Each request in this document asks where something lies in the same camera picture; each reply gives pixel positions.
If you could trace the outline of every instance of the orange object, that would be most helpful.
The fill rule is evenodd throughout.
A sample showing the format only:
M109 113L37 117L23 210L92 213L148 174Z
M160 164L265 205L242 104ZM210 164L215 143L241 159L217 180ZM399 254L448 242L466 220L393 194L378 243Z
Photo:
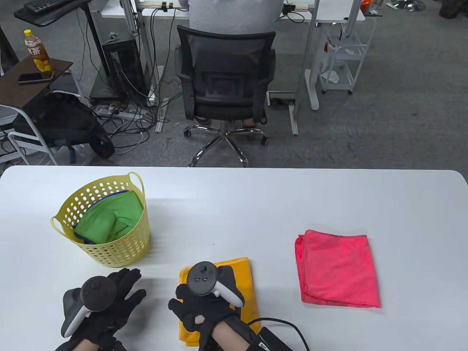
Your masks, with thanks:
M224 261L214 264L216 267L219 266L231 266L234 270L235 282L237 288L240 290L245 298L245 306L241 310L241 319L243 322L250 322L258 315L257 300L255 298L254 282L252 279L252 271L250 269L249 259L246 257L237 258L231 261ZM192 267L185 267L179 273L179 283L187 283L187 275ZM257 334L260 332L262 326L260 323L254 323L251 326L252 330ZM200 339L200 333L197 331L189 332L184 327L182 322L179 322L179 340L185 342L186 346L199 346L198 341Z
M373 0L362 0L361 1L361 11L365 11L370 4L372 4L374 1Z

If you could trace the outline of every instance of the vr controller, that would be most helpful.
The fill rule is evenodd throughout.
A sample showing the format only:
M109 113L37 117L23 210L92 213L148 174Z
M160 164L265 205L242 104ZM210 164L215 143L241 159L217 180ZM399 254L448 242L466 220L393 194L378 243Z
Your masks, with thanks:
M211 262L197 263L189 271L187 286L197 296L213 293L235 307L245 305L231 266L217 268ZM116 291L114 282L101 276L88 279L81 288L66 291L63 296L65 321L60 331L62 337L71 336L92 312L104 311L112 305Z
M81 288L66 291L63 295L65 321L60 330L62 336L72 336L91 312L101 312L112 305L116 291L114 282L101 276L88 279Z
M187 275L187 286L196 296L210 293L221 296L235 307L244 307L245 299L235 284L234 270L231 266L216 267L203 261L194 265Z

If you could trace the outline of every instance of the keyboard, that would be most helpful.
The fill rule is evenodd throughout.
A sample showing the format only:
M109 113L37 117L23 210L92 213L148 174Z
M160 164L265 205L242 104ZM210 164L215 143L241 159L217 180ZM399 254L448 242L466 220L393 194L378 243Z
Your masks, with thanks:
M74 0L33 0L24 4L24 8L38 15L54 8L63 6Z

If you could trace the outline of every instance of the hand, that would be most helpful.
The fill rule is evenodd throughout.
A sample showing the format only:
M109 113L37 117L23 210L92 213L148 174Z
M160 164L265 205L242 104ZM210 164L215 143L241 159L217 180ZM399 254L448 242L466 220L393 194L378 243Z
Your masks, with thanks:
M146 290L140 289L125 300L133 285L141 278L139 269L124 268L111 273L108 278L112 279L117 288L114 302L104 311L92 312L85 318L71 339L87 339L101 349L112 346L116 342L113 337L115 332L127 324L132 311L146 296Z
M168 307L181 320L188 331L204 331L211 334L213 328L226 317L236 314L222 297L213 294L195 296L187 284L180 284L175 290L176 299L169 301Z

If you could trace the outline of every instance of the black mesh chair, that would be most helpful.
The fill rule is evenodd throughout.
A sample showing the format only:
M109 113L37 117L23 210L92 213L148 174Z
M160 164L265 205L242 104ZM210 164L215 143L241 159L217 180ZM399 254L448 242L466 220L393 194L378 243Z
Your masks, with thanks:
M265 98L268 84L275 74L275 51L271 45L276 33L224 35L201 32L177 26L181 45L175 48L175 73L182 81L185 117L209 118L221 121L219 130L190 125L183 131L189 137L192 130L216 134L201 148L189 167L224 139L237 153L244 167L249 162L232 141L236 135L261 134L261 144L268 138L257 128L229 130L229 122L253 118L266 124Z

